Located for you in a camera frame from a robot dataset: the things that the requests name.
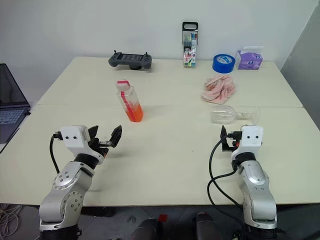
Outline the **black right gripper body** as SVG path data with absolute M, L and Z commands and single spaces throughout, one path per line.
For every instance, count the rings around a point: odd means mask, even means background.
M 227 134 L 227 139 L 232 140 L 232 146 L 229 146 L 229 144 L 222 144 L 222 151 L 223 152 L 233 152 L 235 151 L 239 145 L 240 145 L 240 140 L 242 139 L 242 131 L 234 131 L 231 133 Z

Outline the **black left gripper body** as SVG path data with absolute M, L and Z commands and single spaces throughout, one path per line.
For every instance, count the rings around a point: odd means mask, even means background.
M 112 142 L 99 141 L 97 137 L 94 137 L 88 142 L 88 146 L 95 152 L 101 154 L 103 157 L 106 157 L 109 147 L 112 147 Z

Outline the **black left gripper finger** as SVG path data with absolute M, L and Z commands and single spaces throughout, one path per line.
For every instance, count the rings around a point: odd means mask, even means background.
M 90 140 L 93 140 L 96 137 L 97 132 L 98 132 L 98 128 L 99 128 L 99 126 L 95 125 L 95 126 L 92 126 L 88 129 Z
M 111 138 L 109 140 L 110 146 L 112 148 L 115 148 L 118 145 L 121 137 L 122 137 L 122 126 L 118 125 L 111 134 Z

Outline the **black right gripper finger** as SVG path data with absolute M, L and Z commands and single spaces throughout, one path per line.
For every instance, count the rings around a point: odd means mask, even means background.
M 223 145 L 227 145 L 227 144 L 228 144 L 228 142 L 227 142 L 227 136 L 228 136 L 227 130 L 226 130 L 225 126 L 222 125 L 222 126 L 221 126 L 221 132 L 220 132 L 220 140 L 221 140 L 221 143 L 222 143 Z

